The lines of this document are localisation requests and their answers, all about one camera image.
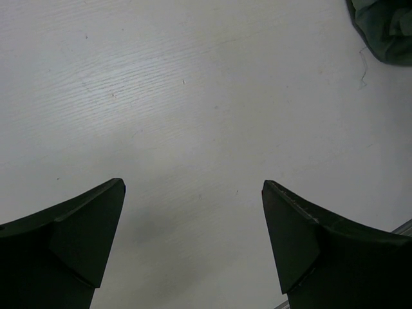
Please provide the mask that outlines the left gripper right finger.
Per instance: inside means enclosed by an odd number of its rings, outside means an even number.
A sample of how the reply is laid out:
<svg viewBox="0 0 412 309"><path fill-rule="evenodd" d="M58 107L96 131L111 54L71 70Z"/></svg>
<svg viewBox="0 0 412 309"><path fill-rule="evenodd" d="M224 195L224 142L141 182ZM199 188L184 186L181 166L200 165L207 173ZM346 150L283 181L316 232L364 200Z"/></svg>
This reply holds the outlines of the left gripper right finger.
<svg viewBox="0 0 412 309"><path fill-rule="evenodd" d="M261 193L290 308L411 307L411 237L349 220L272 180Z"/></svg>

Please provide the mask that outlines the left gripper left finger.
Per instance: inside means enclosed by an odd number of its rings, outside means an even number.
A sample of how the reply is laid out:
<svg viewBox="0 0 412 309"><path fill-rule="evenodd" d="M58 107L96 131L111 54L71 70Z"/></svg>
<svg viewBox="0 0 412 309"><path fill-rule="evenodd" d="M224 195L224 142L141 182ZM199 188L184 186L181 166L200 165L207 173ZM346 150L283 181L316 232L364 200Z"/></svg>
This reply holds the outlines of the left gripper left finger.
<svg viewBox="0 0 412 309"><path fill-rule="evenodd" d="M121 178L1 225L1 308L89 308L126 195Z"/></svg>

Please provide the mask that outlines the grey pleated skirt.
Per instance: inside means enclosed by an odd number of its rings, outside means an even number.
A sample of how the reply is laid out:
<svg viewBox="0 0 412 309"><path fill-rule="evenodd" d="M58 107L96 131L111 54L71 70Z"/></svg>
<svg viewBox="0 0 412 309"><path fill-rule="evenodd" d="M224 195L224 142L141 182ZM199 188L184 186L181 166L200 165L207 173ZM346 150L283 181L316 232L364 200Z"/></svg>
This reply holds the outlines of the grey pleated skirt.
<svg viewBox="0 0 412 309"><path fill-rule="evenodd" d="M411 66L411 1L347 1L351 23L378 61Z"/></svg>

